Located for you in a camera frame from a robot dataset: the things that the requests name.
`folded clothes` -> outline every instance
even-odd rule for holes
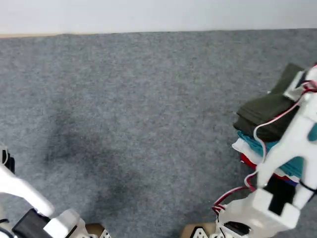
[[[249,144],[250,148],[254,152],[256,152],[260,156],[263,155],[263,149],[260,143],[258,143],[253,138],[243,134],[242,131],[237,131],[237,134],[241,139],[243,139]],[[269,152],[270,149],[277,143],[278,141],[265,143],[266,151]],[[302,176],[303,163],[304,161],[302,157],[295,157],[287,163],[285,163],[284,165],[282,165],[280,169],[284,171],[288,176],[296,176],[300,178]]]
[[[244,134],[252,136],[253,130],[257,125],[271,120],[294,105],[294,102],[283,96],[283,93],[297,73],[302,70],[297,65],[288,64],[270,93],[248,101],[238,110],[239,118],[233,126],[237,130],[243,131]],[[297,109],[274,123],[261,127],[258,130],[258,137],[265,142],[279,140],[296,112]]]
[[[241,138],[238,138],[238,140],[232,144],[232,148],[244,154],[255,165],[258,165],[262,160],[262,157],[258,153],[256,153],[254,150],[252,150],[249,144]],[[280,167],[276,169],[274,173],[280,177],[288,177],[290,180],[294,182],[299,181],[300,177],[297,177],[295,175],[290,176],[284,171],[288,172],[289,169],[287,167]]]
[[[254,164],[245,154],[240,154],[240,159],[243,163],[245,163],[247,166],[251,167],[252,169],[256,169],[257,165]],[[293,186],[296,186],[297,185],[297,182],[295,181],[292,181],[288,176],[285,176],[285,175],[279,175],[277,173],[274,173],[273,174],[274,176],[276,176],[277,178],[281,179],[281,180],[284,180],[286,183],[290,184],[290,185],[293,185]]]

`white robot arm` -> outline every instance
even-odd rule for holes
[[[211,238],[269,238],[278,232],[296,227],[300,210],[314,196],[317,189],[317,141],[309,140],[317,123],[317,67],[306,72],[307,85],[289,88],[285,94],[300,106],[279,143],[274,146],[263,163],[256,169],[258,188],[248,197],[234,200],[219,209],[216,231]],[[281,183],[278,190],[272,189],[269,180],[274,171],[294,157],[304,159],[300,183],[294,191]]]
[[[17,178],[6,165],[13,162],[6,148],[0,148],[3,164],[0,164],[0,193],[24,198],[34,209],[12,227],[0,206],[0,238],[110,238],[110,234],[99,224],[86,226],[72,209],[56,218],[53,205],[29,183]]]

